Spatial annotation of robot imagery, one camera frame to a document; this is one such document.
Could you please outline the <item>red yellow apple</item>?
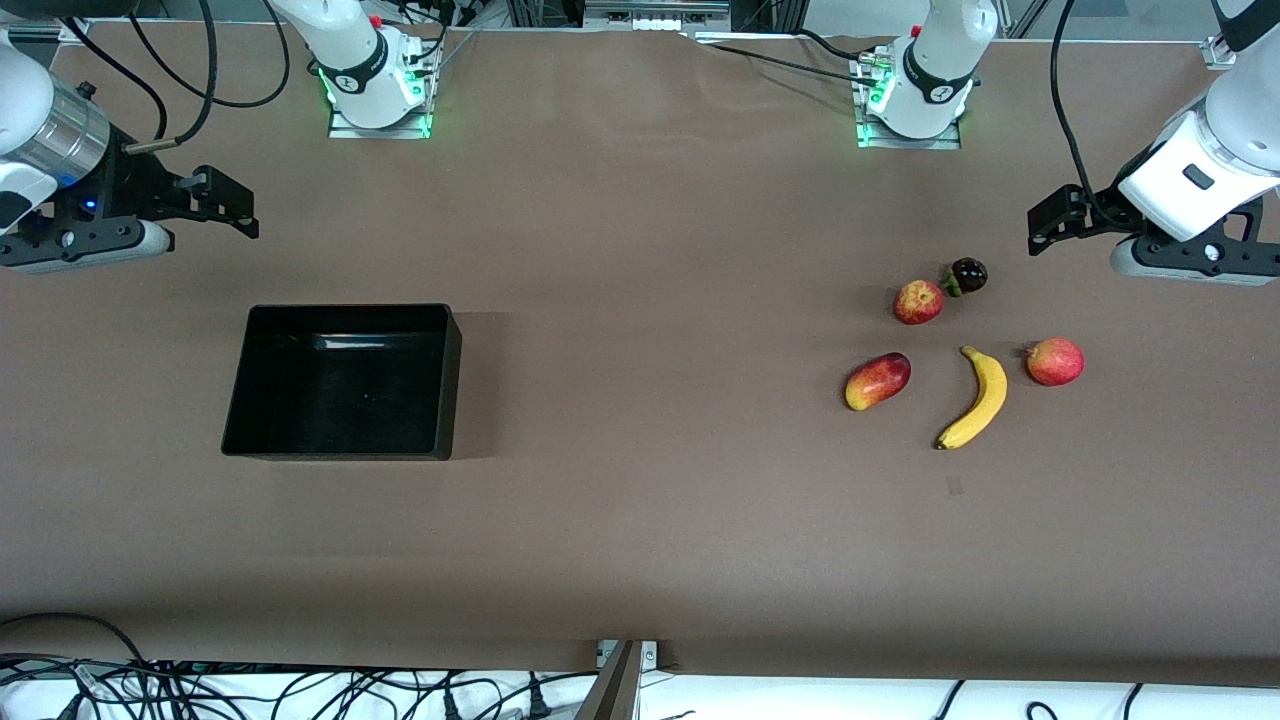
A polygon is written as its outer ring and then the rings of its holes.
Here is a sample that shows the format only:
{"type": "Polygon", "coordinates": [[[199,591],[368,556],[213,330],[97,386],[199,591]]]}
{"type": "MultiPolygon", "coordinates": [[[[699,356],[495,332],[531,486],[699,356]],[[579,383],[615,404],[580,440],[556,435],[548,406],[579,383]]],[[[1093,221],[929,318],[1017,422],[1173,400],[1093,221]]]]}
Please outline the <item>red yellow apple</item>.
{"type": "Polygon", "coordinates": [[[895,319],[905,325],[920,325],[936,319],[945,307],[946,293],[932,281],[910,281],[899,288],[892,302],[895,319]]]}

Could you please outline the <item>yellow banana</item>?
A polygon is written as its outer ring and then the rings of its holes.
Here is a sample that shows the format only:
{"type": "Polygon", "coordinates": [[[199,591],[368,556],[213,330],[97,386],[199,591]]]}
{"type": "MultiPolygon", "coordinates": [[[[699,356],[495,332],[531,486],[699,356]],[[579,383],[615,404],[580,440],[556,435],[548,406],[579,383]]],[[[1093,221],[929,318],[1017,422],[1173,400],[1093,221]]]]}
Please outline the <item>yellow banana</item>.
{"type": "Polygon", "coordinates": [[[970,407],[937,436],[937,450],[961,448],[979,437],[1002,410],[1009,392],[1007,373],[996,357],[970,345],[960,347],[960,354],[972,365],[977,392],[970,407]]]}

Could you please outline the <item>black plastic box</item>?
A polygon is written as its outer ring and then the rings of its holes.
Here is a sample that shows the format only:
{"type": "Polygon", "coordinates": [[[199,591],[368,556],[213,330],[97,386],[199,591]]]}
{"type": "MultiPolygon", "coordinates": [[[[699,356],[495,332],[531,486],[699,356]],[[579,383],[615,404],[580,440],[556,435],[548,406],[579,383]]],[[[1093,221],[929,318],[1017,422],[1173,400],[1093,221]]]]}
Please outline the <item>black plastic box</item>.
{"type": "Polygon", "coordinates": [[[221,451],[445,461],[462,343],[444,304],[257,305],[247,316],[221,451]]]}

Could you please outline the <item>dark purple mangosteen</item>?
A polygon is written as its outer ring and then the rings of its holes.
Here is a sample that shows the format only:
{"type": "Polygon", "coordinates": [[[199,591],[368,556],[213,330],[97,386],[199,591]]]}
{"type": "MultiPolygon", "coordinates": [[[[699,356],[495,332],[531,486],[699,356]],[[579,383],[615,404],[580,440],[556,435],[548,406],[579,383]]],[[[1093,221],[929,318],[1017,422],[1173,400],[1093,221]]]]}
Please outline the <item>dark purple mangosteen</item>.
{"type": "Polygon", "coordinates": [[[950,297],[960,299],[986,287],[989,277],[986,265],[974,258],[960,258],[946,269],[941,288],[950,297]]]}

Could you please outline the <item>red round pomegranate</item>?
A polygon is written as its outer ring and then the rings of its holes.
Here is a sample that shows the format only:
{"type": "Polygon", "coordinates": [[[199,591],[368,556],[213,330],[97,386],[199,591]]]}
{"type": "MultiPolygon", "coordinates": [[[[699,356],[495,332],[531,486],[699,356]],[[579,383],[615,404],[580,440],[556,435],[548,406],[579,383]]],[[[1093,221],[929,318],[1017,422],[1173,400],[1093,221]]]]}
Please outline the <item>red round pomegranate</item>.
{"type": "Polygon", "coordinates": [[[1073,341],[1050,337],[1027,350],[1024,368],[1038,384],[1065,386],[1078,379],[1085,370],[1085,355],[1073,341]]]}

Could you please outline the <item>red yellow mango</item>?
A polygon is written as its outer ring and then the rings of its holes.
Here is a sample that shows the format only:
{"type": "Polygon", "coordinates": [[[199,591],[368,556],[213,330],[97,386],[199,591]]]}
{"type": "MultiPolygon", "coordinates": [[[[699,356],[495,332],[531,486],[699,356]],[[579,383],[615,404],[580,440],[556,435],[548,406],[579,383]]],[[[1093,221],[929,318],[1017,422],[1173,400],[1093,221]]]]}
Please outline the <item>red yellow mango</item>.
{"type": "Polygon", "coordinates": [[[899,352],[884,354],[858,366],[844,388],[845,404],[865,411],[899,395],[910,382],[913,365],[899,352]]]}

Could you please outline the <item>silver metal device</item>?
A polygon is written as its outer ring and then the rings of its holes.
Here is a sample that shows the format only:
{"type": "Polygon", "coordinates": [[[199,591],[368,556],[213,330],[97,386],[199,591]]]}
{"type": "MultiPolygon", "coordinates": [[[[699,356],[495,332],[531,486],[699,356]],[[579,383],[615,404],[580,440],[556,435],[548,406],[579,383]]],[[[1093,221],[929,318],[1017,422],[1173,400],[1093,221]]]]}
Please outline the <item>silver metal device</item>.
{"type": "Polygon", "coordinates": [[[730,0],[582,0],[585,29],[730,32],[730,0]]]}

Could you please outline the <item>brown table cover sheet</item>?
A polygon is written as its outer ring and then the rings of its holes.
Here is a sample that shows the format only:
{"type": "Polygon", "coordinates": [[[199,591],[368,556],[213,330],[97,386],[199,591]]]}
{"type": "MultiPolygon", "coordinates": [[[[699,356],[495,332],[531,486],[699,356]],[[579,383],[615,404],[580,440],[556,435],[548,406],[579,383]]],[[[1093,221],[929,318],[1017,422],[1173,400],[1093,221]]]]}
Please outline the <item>brown table cover sheet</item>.
{"type": "Polygon", "coordinates": [[[337,140],[315,79],[218,111],[180,173],[262,233],[0,269],[0,616],[150,655],[686,673],[1280,684],[1280,281],[1025,250],[1069,181],[1043,44],[993,46],[952,152],[858,146],[832,79],[677,35],[489,31],[431,138],[337,140]],[[900,287],[974,258],[920,325],[900,287]],[[221,452],[250,309],[448,304],[454,452],[221,452]],[[1047,387],[1027,350],[1085,355],[1047,387]],[[960,347],[1006,402],[969,445],[960,347]],[[911,379],[854,411],[861,364],[911,379]]]}

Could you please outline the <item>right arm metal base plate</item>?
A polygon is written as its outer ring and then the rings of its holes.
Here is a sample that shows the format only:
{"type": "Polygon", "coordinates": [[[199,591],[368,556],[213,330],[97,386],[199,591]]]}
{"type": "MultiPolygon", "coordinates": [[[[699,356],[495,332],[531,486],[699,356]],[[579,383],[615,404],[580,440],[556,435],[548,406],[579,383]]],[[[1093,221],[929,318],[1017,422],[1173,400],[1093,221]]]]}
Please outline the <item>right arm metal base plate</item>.
{"type": "Polygon", "coordinates": [[[433,133],[440,49],[421,38],[380,33],[353,67],[321,68],[332,138],[425,140],[433,133]]]}

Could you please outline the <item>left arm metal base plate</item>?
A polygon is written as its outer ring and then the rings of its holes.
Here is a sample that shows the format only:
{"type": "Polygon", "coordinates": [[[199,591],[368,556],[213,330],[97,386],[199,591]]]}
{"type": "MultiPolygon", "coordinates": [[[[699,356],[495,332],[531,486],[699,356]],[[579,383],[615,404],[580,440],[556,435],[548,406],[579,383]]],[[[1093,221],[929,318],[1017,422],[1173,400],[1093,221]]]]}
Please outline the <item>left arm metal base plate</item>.
{"type": "Polygon", "coordinates": [[[892,131],[872,111],[873,102],[882,100],[893,88],[890,68],[888,44],[876,45],[872,50],[860,53],[856,60],[849,61],[850,74],[854,78],[874,82],[873,86],[851,83],[858,145],[863,149],[959,151],[963,147],[959,117],[955,117],[941,135],[931,138],[910,138],[892,131]]]}

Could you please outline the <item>dark slanted post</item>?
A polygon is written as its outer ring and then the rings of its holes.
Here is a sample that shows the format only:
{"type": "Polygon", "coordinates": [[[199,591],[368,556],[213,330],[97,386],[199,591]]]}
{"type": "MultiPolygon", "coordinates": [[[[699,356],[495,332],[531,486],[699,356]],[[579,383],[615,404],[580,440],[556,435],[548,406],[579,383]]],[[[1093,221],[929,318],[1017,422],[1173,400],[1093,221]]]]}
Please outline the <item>dark slanted post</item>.
{"type": "Polygon", "coordinates": [[[573,720],[636,720],[644,662],[641,641],[617,641],[573,720]]]}

